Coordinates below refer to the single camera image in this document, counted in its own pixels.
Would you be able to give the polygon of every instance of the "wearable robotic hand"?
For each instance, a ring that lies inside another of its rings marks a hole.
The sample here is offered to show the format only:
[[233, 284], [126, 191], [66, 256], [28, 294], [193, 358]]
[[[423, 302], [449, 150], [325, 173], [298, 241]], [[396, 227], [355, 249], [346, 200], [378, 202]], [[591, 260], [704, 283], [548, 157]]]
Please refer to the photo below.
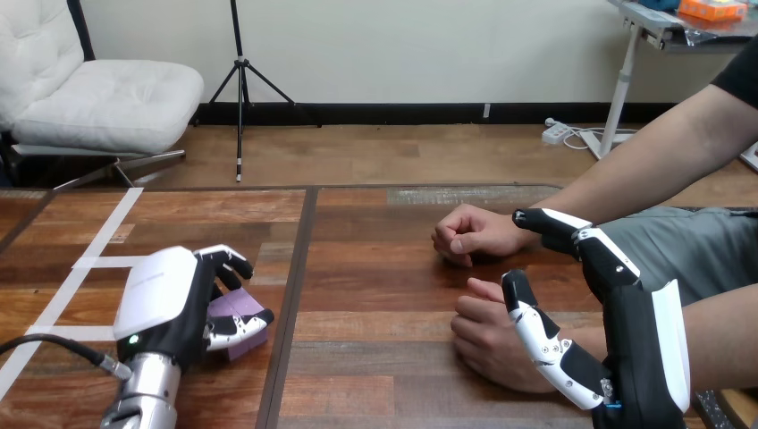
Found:
[[263, 331], [274, 313], [209, 317], [210, 301], [250, 279], [253, 266], [225, 245], [194, 252], [160, 250], [135, 265], [114, 322], [118, 358], [132, 376], [122, 383], [101, 428], [173, 429], [181, 375], [209, 350], [228, 349]]
[[523, 271], [502, 276], [511, 321], [537, 370], [605, 428], [685, 428], [689, 357], [677, 281], [643, 289], [640, 271], [600, 229], [550, 209], [517, 210], [513, 222], [543, 235], [550, 249], [574, 255], [602, 303], [608, 357], [601, 363], [538, 306]]

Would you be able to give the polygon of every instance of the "white desk leg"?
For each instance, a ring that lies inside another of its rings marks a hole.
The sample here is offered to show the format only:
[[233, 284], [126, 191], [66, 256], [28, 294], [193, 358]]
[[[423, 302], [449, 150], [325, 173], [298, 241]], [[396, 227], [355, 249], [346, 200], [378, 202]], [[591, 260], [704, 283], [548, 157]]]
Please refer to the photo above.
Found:
[[632, 70], [635, 66], [635, 54], [639, 40], [642, 37], [642, 27], [633, 23], [631, 33], [627, 56], [624, 58], [624, 65], [619, 72], [619, 81], [616, 82], [616, 91], [613, 93], [611, 111], [608, 113], [608, 120], [605, 123], [602, 140], [598, 141], [595, 134], [590, 131], [579, 133], [579, 136], [598, 160], [608, 155], [611, 151], [611, 144], [613, 143], [613, 138], [616, 136], [616, 129], [619, 127], [621, 109], [624, 108], [624, 101], [627, 99], [629, 81], [632, 79]]
[[743, 152], [739, 157], [758, 172], [758, 156], [755, 155], [756, 150], [758, 150], [758, 143], [750, 146], [750, 148]]

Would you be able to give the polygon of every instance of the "purple foam block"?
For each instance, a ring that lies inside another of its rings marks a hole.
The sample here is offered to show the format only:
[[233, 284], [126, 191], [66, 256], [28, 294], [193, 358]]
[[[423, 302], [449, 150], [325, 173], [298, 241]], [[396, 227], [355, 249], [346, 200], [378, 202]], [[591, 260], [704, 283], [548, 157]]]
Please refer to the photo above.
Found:
[[[263, 307], [250, 296], [250, 294], [240, 288], [211, 301], [208, 306], [208, 315], [217, 317], [222, 315], [254, 315], [263, 311]], [[232, 361], [247, 353], [249, 350], [258, 347], [268, 339], [268, 330], [264, 329], [254, 337], [242, 342], [234, 347], [228, 348], [226, 357]]]

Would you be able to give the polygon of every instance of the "white wall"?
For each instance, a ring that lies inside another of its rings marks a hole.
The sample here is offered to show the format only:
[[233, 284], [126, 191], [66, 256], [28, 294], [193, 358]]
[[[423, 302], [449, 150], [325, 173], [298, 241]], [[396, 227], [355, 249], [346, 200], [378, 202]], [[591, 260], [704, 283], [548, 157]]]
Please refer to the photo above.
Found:
[[[98, 58], [192, 66], [204, 101], [236, 57], [226, 0], [81, 2]], [[302, 103], [607, 102], [628, 41], [604, 0], [238, 3], [245, 55]], [[640, 47], [632, 102], [681, 101], [728, 60]], [[281, 100], [251, 81], [254, 101]], [[236, 88], [220, 100], [236, 101]]]

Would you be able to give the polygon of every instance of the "black sleeve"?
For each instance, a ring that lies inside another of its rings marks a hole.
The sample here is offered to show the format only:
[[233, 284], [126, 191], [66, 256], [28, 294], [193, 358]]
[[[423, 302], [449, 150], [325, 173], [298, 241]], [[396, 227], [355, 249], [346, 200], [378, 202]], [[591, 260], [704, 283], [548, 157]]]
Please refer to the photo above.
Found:
[[758, 109], [758, 36], [737, 54], [712, 84]]

